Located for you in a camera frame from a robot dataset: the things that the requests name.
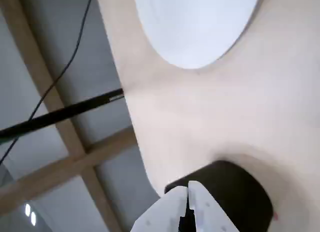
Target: wooden beam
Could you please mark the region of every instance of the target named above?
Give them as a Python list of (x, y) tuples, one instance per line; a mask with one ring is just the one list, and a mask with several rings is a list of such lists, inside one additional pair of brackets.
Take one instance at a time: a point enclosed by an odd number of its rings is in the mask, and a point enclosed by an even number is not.
[(0, 216), (67, 182), (74, 176), (81, 175), (90, 194), (98, 198), (94, 202), (101, 216), (108, 218), (109, 230), (112, 232), (118, 231), (119, 225), (116, 216), (105, 197), (93, 167), (136, 144), (137, 140), (134, 130), (132, 127), (129, 127), (110, 136), (103, 144), (98, 145), (88, 154), (78, 157), (66, 157), (36, 170), (11, 184), (0, 187)]
[[(36, 39), (34, 38), (32, 30), (29, 27), (28, 20), (23, 11), (21, 3), (19, 0), (0, 0), (0, 5), (3, 16), (20, 52), (20, 55), (27, 67), (27, 70), (32, 77), (39, 94), (43, 95), (46, 89), (52, 84), (53, 80), (40, 52)], [(56, 88), (53, 88), (46, 96), (44, 99), (44, 104), (49, 112), (64, 107)], [(56, 124), (56, 128), (71, 156), (85, 156), (85, 148), (82, 145), (81, 140), (69, 119)], [(88, 188), (88, 191), (90, 192), (92, 199), (97, 205), (97, 208), (106, 226), (112, 232), (120, 232), (121, 227), (116, 220), (116, 216), (111, 209), (111, 205), (109, 205), (106, 195), (103, 193), (103, 188), (98, 181), (94, 169), (87, 168), (86, 170), (82, 171), (81, 176)], [(41, 183), (44, 183), (43, 189), (40, 189), (39, 192), (43, 192), (45, 189), (52, 188), (53, 185), (57, 185), (57, 182), (61, 183), (61, 180), (57, 180), (54, 177), (51, 177), (50, 179), (52, 179), (52, 184), (49, 185), (46, 185), (46, 183), (48, 183), (46, 180), (39, 180)], [(39, 193), (36, 191), (33, 193), (31, 192), (28, 198), (34, 198), (34, 195), (39, 195)], [(99, 205), (101, 201), (104, 201), (104, 205), (109, 208), (107, 211), (105, 208), (102, 208), (102, 206)]]

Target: wooden table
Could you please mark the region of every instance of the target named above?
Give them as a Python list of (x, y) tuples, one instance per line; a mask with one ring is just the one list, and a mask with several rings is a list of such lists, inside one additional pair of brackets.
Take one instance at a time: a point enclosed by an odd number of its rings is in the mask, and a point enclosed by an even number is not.
[(219, 61), (165, 62), (134, 0), (99, 0), (147, 176), (165, 186), (211, 161), (236, 162), (264, 186), (270, 231), (320, 227), (320, 0), (262, 0)]

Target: black rod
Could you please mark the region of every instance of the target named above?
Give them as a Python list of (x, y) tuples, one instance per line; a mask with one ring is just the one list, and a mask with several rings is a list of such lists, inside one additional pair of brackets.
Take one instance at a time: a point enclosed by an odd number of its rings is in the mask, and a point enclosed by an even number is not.
[(56, 124), (73, 116), (79, 115), (83, 112), (87, 112), (97, 107), (106, 105), (110, 102), (119, 100), (123, 97), (124, 91), (122, 90), (122, 88), (119, 88), (111, 92), (107, 92), (102, 95), (81, 101), (79, 103), (72, 104), (65, 108), (58, 109), (51, 113), (36, 117), (32, 120), (16, 124), (9, 128), (5, 128), (0, 131), (0, 145), (30, 132)]

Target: black cylindrical object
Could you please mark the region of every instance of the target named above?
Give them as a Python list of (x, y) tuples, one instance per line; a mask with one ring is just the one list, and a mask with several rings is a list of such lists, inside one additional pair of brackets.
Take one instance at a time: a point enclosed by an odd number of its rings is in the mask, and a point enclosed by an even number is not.
[[(260, 183), (240, 166), (215, 161), (167, 185), (164, 192), (176, 186), (188, 187), (189, 181), (205, 186), (239, 232), (267, 232), (273, 217), (272, 203)], [(179, 231), (196, 231), (194, 212), (189, 205), (186, 216), (180, 220)]]

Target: black cable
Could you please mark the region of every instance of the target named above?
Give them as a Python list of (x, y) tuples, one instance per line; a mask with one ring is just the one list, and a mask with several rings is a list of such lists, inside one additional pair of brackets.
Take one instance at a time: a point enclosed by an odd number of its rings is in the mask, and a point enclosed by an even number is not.
[[(85, 12), (82, 18), (82, 22), (81, 22), (81, 27), (80, 27), (80, 31), (79, 31), (79, 35), (78, 35), (78, 39), (76, 42), (76, 46), (75, 49), (73, 51), (73, 54), (69, 60), (69, 62), (66, 64), (66, 66), (63, 68), (63, 70), (61, 71), (60, 75), (53, 81), (53, 83), (50, 85), (50, 87), (44, 92), (44, 94), (42, 95), (41, 99), (39, 100), (38, 104), (36, 105), (36, 107), (34, 108), (33, 112), (31, 113), (28, 121), (32, 120), (32, 118), (35, 116), (37, 110), (39, 109), (41, 103), (44, 101), (45, 97), (49, 94), (49, 92), (52, 90), (53, 87), (56, 86), (56, 84), (58, 83), (58, 81), (61, 79), (61, 77), (66, 73), (67, 69), (69, 68), (69, 66), (71, 65), (72, 61), (74, 60), (74, 58), (76, 57), (77, 51), (79, 49), (79, 45), (80, 45), (80, 41), (82, 38), (82, 34), (84, 31), (84, 27), (85, 27), (85, 22), (86, 22), (86, 18), (87, 18), (87, 14), (90, 8), (90, 4), (91, 4), (92, 0), (88, 0), (88, 3), (86, 5), (85, 8)], [(15, 144), (17, 143), (17, 141), (19, 140), (19, 137), (15, 138), (12, 143), (10, 144), (9, 148), (7, 149), (7, 151), (5, 152), (5, 154), (2, 156), (1, 160), (0, 160), (0, 166), (2, 165), (2, 163), (4, 162), (4, 160), (6, 159), (6, 157), (9, 155), (10, 151), (12, 150), (12, 148), (15, 146)]]

